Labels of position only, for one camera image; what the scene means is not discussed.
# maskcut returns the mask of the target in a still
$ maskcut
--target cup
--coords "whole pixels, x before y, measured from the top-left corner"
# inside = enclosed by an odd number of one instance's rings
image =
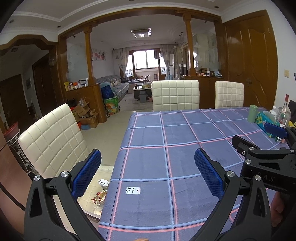
[[[248,115],[248,122],[255,123],[256,116],[258,114],[258,106],[250,105],[249,115]]]

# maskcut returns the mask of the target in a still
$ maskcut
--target blue plaid tablecloth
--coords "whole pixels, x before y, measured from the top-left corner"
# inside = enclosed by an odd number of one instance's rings
[[[218,201],[194,163],[196,149],[202,147],[212,160],[239,175],[244,157],[232,147],[234,135],[265,150],[286,147],[249,123],[248,111],[241,107],[133,114],[102,211],[102,236],[107,241],[190,240]],[[127,187],[141,192],[128,195]],[[268,195],[272,199],[274,191],[268,190]],[[241,196],[223,230],[230,228],[240,201]]]

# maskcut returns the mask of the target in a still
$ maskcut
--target light switch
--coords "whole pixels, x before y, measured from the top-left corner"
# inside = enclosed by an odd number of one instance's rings
[[[285,77],[290,78],[290,71],[285,69]]]

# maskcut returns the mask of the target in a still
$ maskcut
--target dark brown door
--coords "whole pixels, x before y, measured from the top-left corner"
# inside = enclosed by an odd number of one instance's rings
[[[57,107],[48,54],[33,64],[33,76],[40,110],[45,116]]]
[[[20,74],[0,82],[0,96],[8,126],[18,122],[19,129],[24,132],[33,124]]]
[[[244,84],[244,106],[272,109],[277,88],[277,52],[268,16],[226,23],[229,81]]]

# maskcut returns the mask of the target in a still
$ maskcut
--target couch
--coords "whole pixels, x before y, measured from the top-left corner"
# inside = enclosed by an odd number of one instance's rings
[[[101,77],[101,78],[98,78],[96,80],[96,82],[97,83],[105,83],[105,82],[111,83],[119,101],[122,100],[122,98],[125,96],[125,94],[128,91],[129,83],[122,83],[120,77],[117,75],[108,75],[105,77]]]

